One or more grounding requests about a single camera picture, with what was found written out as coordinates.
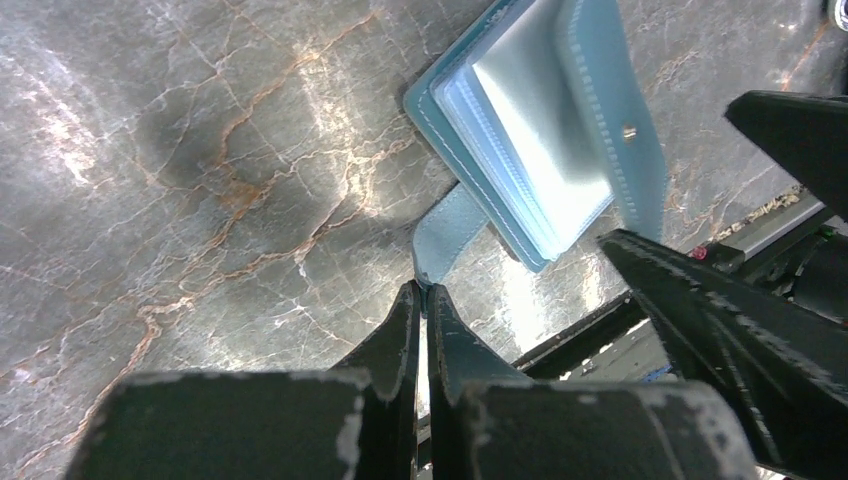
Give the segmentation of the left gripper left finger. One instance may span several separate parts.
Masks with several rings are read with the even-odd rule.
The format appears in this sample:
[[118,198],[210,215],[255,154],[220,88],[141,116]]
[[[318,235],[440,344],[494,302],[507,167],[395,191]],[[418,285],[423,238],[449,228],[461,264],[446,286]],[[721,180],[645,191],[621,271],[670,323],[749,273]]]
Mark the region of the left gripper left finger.
[[326,370],[129,376],[95,413],[69,479],[411,479],[420,290]]

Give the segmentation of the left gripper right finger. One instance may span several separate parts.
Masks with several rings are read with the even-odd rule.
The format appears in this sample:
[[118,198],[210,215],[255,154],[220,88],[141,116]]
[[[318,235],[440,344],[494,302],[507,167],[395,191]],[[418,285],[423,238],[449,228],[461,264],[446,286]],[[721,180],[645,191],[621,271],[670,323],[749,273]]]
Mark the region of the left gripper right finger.
[[742,427],[699,382],[536,381],[427,292],[437,479],[752,479]]

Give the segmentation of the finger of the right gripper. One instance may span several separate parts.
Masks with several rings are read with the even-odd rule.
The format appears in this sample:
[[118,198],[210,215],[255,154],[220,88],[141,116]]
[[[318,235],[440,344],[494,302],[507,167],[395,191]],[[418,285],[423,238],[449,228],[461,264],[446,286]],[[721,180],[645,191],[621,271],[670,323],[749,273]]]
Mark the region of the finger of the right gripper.
[[847,329],[627,230],[599,246],[680,329],[676,373],[721,394],[756,461],[796,479],[847,475]]
[[847,217],[847,97],[752,90],[725,118],[842,219]]

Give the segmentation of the blue leather card holder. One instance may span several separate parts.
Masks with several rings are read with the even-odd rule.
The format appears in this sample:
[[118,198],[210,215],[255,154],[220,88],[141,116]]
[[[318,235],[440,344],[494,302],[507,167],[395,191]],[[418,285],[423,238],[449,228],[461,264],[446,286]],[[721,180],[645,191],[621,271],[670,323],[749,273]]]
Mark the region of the blue leather card holder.
[[614,1],[498,1],[407,90],[457,177],[417,224],[419,283],[442,282],[487,226],[540,272],[609,206],[661,238],[667,166]]

